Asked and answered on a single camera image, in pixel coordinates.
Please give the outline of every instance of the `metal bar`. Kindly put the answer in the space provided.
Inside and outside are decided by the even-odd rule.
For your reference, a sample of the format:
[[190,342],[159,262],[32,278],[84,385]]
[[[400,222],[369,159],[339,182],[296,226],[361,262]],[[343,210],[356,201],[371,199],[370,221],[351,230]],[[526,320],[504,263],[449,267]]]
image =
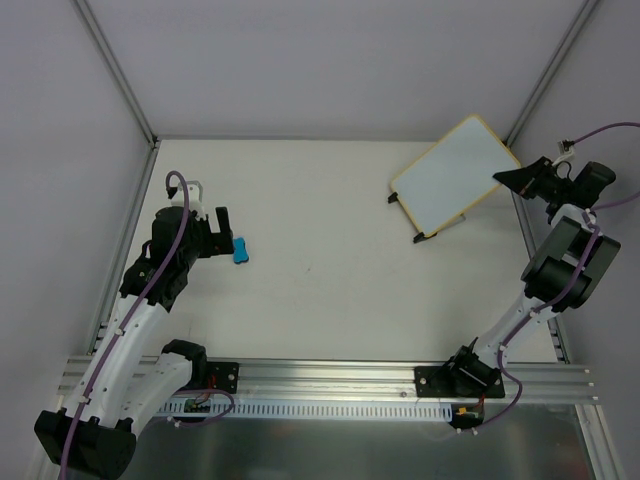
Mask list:
[[102,325],[106,325],[106,323],[109,321],[111,309],[113,308],[116,294],[118,293],[118,286],[120,285],[120,280],[124,272],[127,255],[129,253],[129,247],[131,245],[131,241],[133,240],[133,234],[135,233],[136,225],[138,224],[138,217],[140,216],[140,211],[142,210],[142,203],[144,202],[144,197],[147,193],[147,188],[149,186],[149,181],[151,180],[151,174],[153,173],[153,166],[156,163],[156,157],[158,156],[159,148],[160,146],[157,145],[149,151],[149,154],[147,155],[147,158],[145,160],[145,164],[140,171],[140,178],[135,184],[135,193],[131,200],[131,205],[127,210],[129,213],[126,219],[126,223],[124,229],[122,230],[122,234],[120,235],[120,238],[116,243],[115,254],[108,269],[109,273],[107,275],[107,285],[103,289],[102,296],[100,297],[100,302],[98,303],[98,308],[96,309],[95,315],[92,317],[93,319],[95,319],[95,327],[93,328],[91,337],[87,342],[87,352],[89,354],[93,353],[93,347],[96,343],[98,332],[102,328]]
[[549,320],[549,330],[551,331],[551,336],[558,339],[557,348],[560,349],[562,354],[562,358],[558,355],[558,360],[565,363],[571,363],[573,354],[571,353],[571,345],[567,340],[569,336],[567,334],[567,329],[564,326],[564,316],[561,313]]
[[602,407],[576,405],[576,412],[596,480],[625,480],[627,476],[612,446]]
[[540,75],[540,78],[538,78],[533,91],[527,98],[524,107],[520,111],[518,118],[513,125],[513,128],[509,132],[509,135],[507,136],[507,140],[505,142],[507,147],[511,148],[511,146],[513,146],[513,144],[517,140],[518,136],[529,121],[531,114],[549,88],[552,80],[558,73],[558,69],[567,58],[567,54],[571,50],[571,47],[573,47],[576,39],[591,20],[596,7],[600,3],[601,0],[585,0],[580,6],[578,13],[573,18],[573,20],[569,24],[569,27],[562,36],[560,43],[551,55],[549,62],[542,71],[542,74]]
[[189,133],[158,133],[158,140],[312,140],[326,142],[421,142],[435,143],[439,138],[425,136],[423,133],[417,134],[389,134],[380,136],[376,133],[345,133],[344,135],[291,135],[291,134],[269,134],[269,133],[219,133],[219,134],[189,134]]
[[[226,398],[209,399],[202,405],[208,411],[185,412],[186,397],[173,397],[156,416],[208,417],[222,412]],[[270,401],[244,398],[236,403],[227,418],[299,419],[299,420],[386,420],[395,422],[450,422],[450,404],[440,402],[339,402],[339,401]]]
[[[73,389],[91,362],[91,356],[69,359],[59,393]],[[134,373],[134,382],[148,373],[157,357],[143,357]],[[238,398],[280,401],[350,402],[464,402],[468,399],[439,398],[419,400],[413,369],[418,365],[439,366],[442,362],[360,362],[210,359],[240,363]],[[588,369],[581,365],[509,365],[509,371],[525,385],[521,403],[587,404],[598,403],[595,385]],[[511,401],[517,386],[505,383],[507,397],[487,399],[486,403]]]
[[529,259],[533,258],[536,253],[536,241],[533,236],[533,229],[531,228],[531,219],[529,218],[529,212],[524,205],[524,200],[520,195],[511,192],[511,198],[513,199],[513,206],[516,209],[516,216],[518,217],[518,223],[520,224],[520,230],[522,230],[522,237],[524,238],[524,245],[527,249],[527,255]]
[[155,146],[156,143],[156,135],[153,133],[153,129],[147,120],[146,115],[142,111],[142,107],[138,102],[136,95],[133,93],[131,89],[131,85],[127,80],[127,77],[124,75],[122,71],[122,67],[118,62],[118,59],[113,53],[111,46],[109,45],[109,41],[105,36],[100,24],[98,23],[98,19],[96,18],[93,10],[89,6],[87,0],[71,0],[80,20],[84,24],[85,28],[91,40],[98,49],[98,53],[102,57],[111,78],[113,78],[118,91],[122,95],[125,103],[131,110],[138,127],[142,131],[147,143],[152,147]]

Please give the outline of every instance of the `wire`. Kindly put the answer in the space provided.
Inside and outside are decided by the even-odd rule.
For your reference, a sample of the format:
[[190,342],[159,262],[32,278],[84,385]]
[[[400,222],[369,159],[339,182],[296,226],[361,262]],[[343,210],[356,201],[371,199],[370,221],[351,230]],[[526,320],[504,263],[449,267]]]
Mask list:
[[636,128],[640,128],[640,123],[638,122],[617,122],[617,123],[610,123],[609,125],[605,125],[604,127],[600,127],[600,128],[596,128],[595,130],[593,130],[592,132],[589,132],[581,137],[576,138],[575,140],[570,140],[569,144],[570,145],[575,145],[577,143],[580,142],[584,142],[587,138],[591,138],[594,135],[597,135],[600,132],[604,132],[605,130],[609,130],[610,128],[617,128],[617,127],[636,127]]
[[[173,241],[171,248],[167,252],[167,256],[164,258],[164,260],[162,261],[162,263],[160,264],[156,272],[153,274],[153,277],[151,277],[151,280],[149,281],[149,283],[144,287],[144,289],[142,290],[142,292],[140,293],[136,301],[133,303],[133,305],[131,305],[131,308],[129,309],[127,314],[124,316],[124,319],[120,324],[120,330],[123,330],[123,331],[131,321],[131,318],[133,318],[133,314],[135,313],[135,311],[138,309],[140,304],[145,300],[147,293],[149,293],[149,291],[153,288],[153,286],[156,284],[156,282],[158,281],[158,279],[160,278],[164,270],[167,268],[167,265],[169,265],[171,258],[173,257],[173,255],[178,250],[178,247],[180,246],[180,242],[182,241],[182,236],[184,235],[184,231],[187,227],[187,220],[189,219],[189,188],[187,186],[187,181],[184,179],[181,173],[176,172],[175,170],[172,170],[169,173],[167,173],[167,177],[165,178],[165,185],[167,189],[169,189],[170,187],[170,180],[172,177],[178,177],[178,180],[180,181],[180,185],[182,186],[182,191],[184,193],[184,209],[182,211],[182,219],[180,221],[180,227],[178,228],[178,233],[176,234],[176,238]],[[95,385],[98,379],[98,376],[102,371],[102,368],[104,367],[107,359],[109,358],[109,355],[111,355],[111,352],[113,351],[113,348],[115,347],[115,344],[119,338],[120,338],[120,335],[114,335],[111,338],[111,341],[109,342],[105,350],[103,351],[102,355],[100,356],[100,359],[96,364],[96,368],[93,370],[93,373],[91,374],[91,377],[87,382],[84,392],[82,393],[83,397],[89,398],[89,395],[93,390],[93,386]],[[80,423],[80,417],[82,415],[82,412],[84,411],[85,406],[86,406],[86,403],[80,403],[78,405],[78,408],[76,409],[76,413],[73,416],[73,419],[71,420],[71,426],[69,427],[69,431],[67,432],[67,437],[64,441],[64,447],[62,448],[62,458],[60,459],[60,475],[58,476],[59,480],[67,480],[69,452],[71,451],[71,443],[73,441],[73,436],[76,432],[76,429],[78,428],[78,423]]]
[[[213,385],[211,384],[211,378],[207,379],[207,388],[208,389],[212,389]],[[198,401],[198,399],[200,397],[204,396],[205,398],[203,398],[201,401]],[[194,403],[195,405],[202,405],[204,402],[206,402],[207,400],[209,400],[209,397],[211,397],[210,393],[201,393],[200,395],[198,395],[195,400]]]
[[484,406],[484,393],[480,396],[480,400],[478,400],[478,403],[476,403],[473,407],[471,408],[476,408],[476,407],[480,407],[480,406]]
[[146,242],[144,242],[142,244],[142,256],[143,257],[147,256],[147,248],[149,248],[149,245],[151,245],[151,240],[147,240]]
[[[520,330],[522,330],[525,327],[525,325],[527,323],[529,323],[529,321],[531,321],[531,319],[535,315],[540,313],[545,308],[553,307],[554,305],[559,303],[564,297],[567,296],[567,294],[575,286],[576,282],[578,281],[578,277],[580,276],[580,273],[582,272],[582,269],[586,265],[587,260],[589,259],[589,256],[591,255],[591,251],[593,250],[593,247],[594,247],[594,245],[596,243],[596,240],[598,239],[598,236],[600,235],[600,227],[598,225],[594,225],[591,222],[591,218],[589,217],[589,215],[587,213],[583,213],[583,218],[584,218],[585,222],[587,223],[587,226],[591,229],[591,236],[589,237],[589,240],[587,241],[587,245],[585,246],[584,251],[582,252],[582,255],[580,256],[580,260],[578,260],[578,264],[576,265],[576,268],[573,270],[573,273],[571,274],[571,277],[569,278],[569,281],[567,282],[565,287],[562,289],[562,291],[558,295],[556,295],[554,298],[552,298],[548,302],[543,303],[542,305],[533,308],[531,310],[531,312],[515,326],[515,328],[511,331],[511,333],[505,337],[504,341],[502,342],[502,347],[506,348],[509,345],[509,342],[511,342],[511,340],[513,340],[513,338],[518,334],[518,332],[520,332]],[[480,428],[485,428],[487,425],[490,425],[490,424],[494,423],[495,421],[497,421],[499,418],[503,417],[507,412],[509,412],[511,409],[513,409],[513,407],[516,406],[516,404],[520,401],[520,398],[522,397],[522,392],[524,390],[524,386],[522,385],[522,382],[519,379],[517,379],[516,377],[511,375],[511,373],[509,373],[509,371],[505,368],[505,366],[504,366],[504,350],[502,348],[500,350],[498,350],[498,368],[500,369],[500,373],[502,373],[505,377],[507,377],[512,382],[514,382],[516,385],[518,385],[518,391],[516,392],[515,397],[513,397],[513,400],[511,400],[511,403],[509,403],[509,405],[507,405],[500,413],[498,413],[494,417],[491,417],[489,420],[484,422],[482,425],[479,425],[478,427],[476,427],[476,430],[478,430]]]
[[562,164],[564,164],[567,167],[569,167],[569,169],[567,170],[567,174],[565,175],[565,178],[569,178],[569,175],[571,174],[571,170],[573,170],[573,165],[571,165],[571,163],[569,163],[568,160],[561,160],[560,162],[558,162],[558,164],[556,165],[556,174],[558,173],[558,168]]
[[[600,132],[604,132],[605,130],[609,130],[610,128],[617,128],[617,127],[636,127],[636,128],[640,128],[640,122],[617,122],[617,123],[610,123],[609,125],[605,125],[604,127],[600,127],[600,128],[596,128],[595,130],[593,130],[592,132],[589,132],[581,137],[576,138],[575,140],[569,140],[569,142],[567,142],[567,145],[571,146],[571,145],[575,145],[576,143],[580,143],[583,142],[584,140],[586,140],[587,138],[591,138],[594,135],[597,135]],[[634,193],[633,195],[627,197],[627,198],[623,198],[622,200],[617,200],[614,202],[609,202],[609,203],[604,203],[602,205],[596,205],[595,207],[592,208],[592,210],[595,212],[596,210],[605,210],[607,208],[613,208],[613,207],[617,207],[619,205],[624,205],[625,203],[629,203],[637,198],[640,197],[640,191]]]
[[597,210],[606,210],[607,208],[618,207],[620,205],[624,205],[625,203],[629,203],[629,202],[631,202],[632,200],[635,200],[638,197],[640,197],[640,191],[634,193],[633,195],[631,195],[631,196],[629,196],[627,198],[623,198],[622,200],[616,200],[614,202],[609,202],[609,203],[603,203],[601,205],[596,205],[591,210],[593,210],[595,212]]
[[560,155],[558,158],[556,158],[553,163],[551,164],[552,167],[557,167],[558,165],[560,165],[561,163],[569,163],[571,161],[571,159],[573,159],[573,157],[575,156],[575,152],[573,150],[573,147],[569,147],[569,151],[563,155]]
[[219,390],[217,388],[207,388],[205,390],[179,390],[174,394],[174,396],[193,395],[195,393],[199,393],[199,394],[206,393],[209,395],[216,395],[216,394],[223,395],[227,397],[227,399],[229,399],[229,405],[227,405],[227,408],[225,408],[222,412],[218,413],[217,415],[214,415],[213,417],[207,417],[205,420],[201,422],[186,423],[186,422],[181,422],[179,420],[174,421],[173,423],[177,428],[194,428],[194,427],[204,427],[207,425],[211,425],[212,423],[216,423],[222,420],[223,417],[231,413],[231,411],[236,407],[236,402],[233,399],[233,395],[231,395],[228,392],[225,392],[224,390]]

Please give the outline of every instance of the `metal frame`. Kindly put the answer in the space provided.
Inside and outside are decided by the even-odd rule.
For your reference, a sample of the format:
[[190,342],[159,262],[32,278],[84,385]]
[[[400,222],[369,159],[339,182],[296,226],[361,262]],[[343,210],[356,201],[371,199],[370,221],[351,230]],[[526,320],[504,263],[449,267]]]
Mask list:
[[[155,417],[206,418],[227,409],[227,399],[209,398],[202,405],[207,412],[186,411],[194,400],[173,397],[155,413]],[[348,402],[337,400],[260,400],[240,398],[225,418],[261,420],[385,420],[394,422],[448,423],[453,419],[451,404],[440,402]]]
[[[58,393],[67,395],[80,381],[93,357],[69,358]],[[158,357],[142,357],[134,371],[139,381],[153,370]],[[362,362],[331,360],[216,359],[240,364],[238,398],[260,400],[322,400],[349,402],[438,401],[468,403],[469,399],[418,399],[413,369],[440,366],[442,362]],[[513,363],[509,371],[525,385],[523,404],[595,405],[598,396],[591,372],[583,365]],[[505,382],[507,396],[487,399],[487,404],[509,403],[517,385]]]
[[[158,154],[158,137],[149,124],[136,95],[134,94],[110,44],[95,17],[88,0],[71,0],[76,12],[84,24],[92,42],[102,57],[109,75],[134,116],[143,136],[150,145],[150,152],[138,179],[138,188],[131,201],[131,208],[117,243],[116,254],[109,267],[109,275],[94,318],[95,329],[92,346],[95,346],[99,331],[106,326],[122,273],[127,253],[131,245],[142,203],[151,178],[153,166]],[[580,33],[593,17],[600,0],[585,0],[576,16],[563,35],[559,45],[538,78],[518,118],[514,122],[505,144],[511,148],[543,98],[559,67]],[[195,138],[173,135],[167,138]],[[527,251],[535,251],[533,232],[528,213],[522,199],[514,197],[514,204],[525,239]],[[523,403],[574,404],[580,419],[586,449],[590,455],[597,479],[625,478],[620,461],[610,441],[608,429],[601,407],[597,405],[598,396],[594,395],[595,386],[590,381],[590,373],[579,365],[569,364],[570,351],[566,343],[562,321],[550,322],[554,343],[558,349],[558,358],[562,362],[554,365],[512,364],[509,370],[525,384]],[[157,357],[144,357],[135,379],[145,373]],[[60,393],[69,393],[77,382],[83,369],[86,369],[91,357],[71,357],[67,364]],[[365,401],[375,397],[381,402],[418,402],[413,388],[413,367],[415,363],[406,362],[306,362],[299,360],[241,360],[240,396],[262,399],[298,399],[329,398],[347,401]],[[437,362],[420,365],[438,365]],[[514,393],[514,384],[505,384],[507,398]],[[439,399],[440,401],[458,401],[460,399]],[[507,400],[488,400],[504,403]],[[45,460],[44,469],[51,472],[52,465]]]
[[140,211],[142,210],[144,197],[147,194],[147,188],[149,187],[151,174],[153,173],[153,167],[155,166],[159,149],[160,143],[157,143],[150,149],[144,165],[140,170],[140,177],[138,179],[137,186],[134,189],[134,195],[131,198],[131,203],[128,209],[129,213],[126,218],[124,228],[122,229],[122,233],[116,243],[115,254],[108,267],[108,280],[102,294],[100,295],[98,307],[94,312],[93,318],[96,319],[96,323],[91,331],[91,337],[87,344],[88,354],[95,352],[94,348],[96,347],[97,339],[100,338],[100,331],[101,329],[106,328],[111,315],[111,310],[116,303],[120,280],[124,274],[127,255],[129,253],[129,248],[131,247],[131,242],[133,241],[133,234],[135,233],[136,226],[138,225],[138,218],[140,217]]
[[528,123],[529,118],[534,112],[536,106],[546,93],[549,85],[558,74],[558,71],[561,65],[564,63],[567,58],[567,54],[573,47],[576,39],[582,33],[587,24],[591,21],[596,8],[600,5],[601,0],[584,0],[580,9],[576,13],[576,16],[573,17],[569,27],[565,31],[564,35],[560,39],[560,43],[554,50],[549,62],[545,66],[544,70],[540,74],[533,90],[529,94],[527,101],[525,102],[522,110],[518,114],[518,118],[516,119],[511,132],[507,136],[505,144],[507,147],[511,148],[518,136],[524,129],[525,125]]
[[140,106],[136,95],[133,93],[131,85],[122,71],[122,67],[114,55],[113,50],[109,45],[109,41],[102,31],[102,27],[100,27],[100,23],[93,13],[91,6],[87,0],[71,0],[71,4],[80,17],[80,21],[85,26],[89,37],[96,46],[100,57],[102,57],[102,60],[109,71],[109,75],[116,84],[116,87],[122,95],[126,105],[129,107],[129,110],[135,118],[142,135],[144,135],[147,143],[152,148],[155,147],[157,137],[155,133],[153,133],[151,125],[142,111],[142,107]]

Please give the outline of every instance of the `white table surface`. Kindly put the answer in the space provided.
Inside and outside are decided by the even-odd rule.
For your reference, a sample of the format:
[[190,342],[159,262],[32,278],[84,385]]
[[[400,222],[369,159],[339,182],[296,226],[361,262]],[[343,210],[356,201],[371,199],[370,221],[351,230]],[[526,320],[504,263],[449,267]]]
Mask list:
[[[220,357],[445,360],[481,335],[522,288],[524,242],[502,188],[412,244],[415,228],[387,204],[389,181],[430,145],[163,141],[127,265],[168,205],[173,169],[203,184],[209,213],[229,208],[250,261],[198,260],[145,353],[181,338]],[[513,360],[556,361],[546,325]]]

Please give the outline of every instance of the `whiteboard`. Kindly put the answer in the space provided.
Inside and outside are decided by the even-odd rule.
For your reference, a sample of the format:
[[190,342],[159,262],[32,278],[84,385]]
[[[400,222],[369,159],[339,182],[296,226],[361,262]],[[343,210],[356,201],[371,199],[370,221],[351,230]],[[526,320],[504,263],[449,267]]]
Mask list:
[[409,218],[427,237],[500,187],[496,172],[520,167],[478,115],[470,115],[391,182]]
[[[411,243],[388,185],[430,145],[162,141],[128,265],[168,204],[174,169],[202,183],[209,213],[228,207],[250,260],[198,260],[145,353],[179,338],[217,357],[444,360],[486,331],[528,263],[513,202],[501,189],[447,235]],[[515,357],[554,362],[548,328]]]

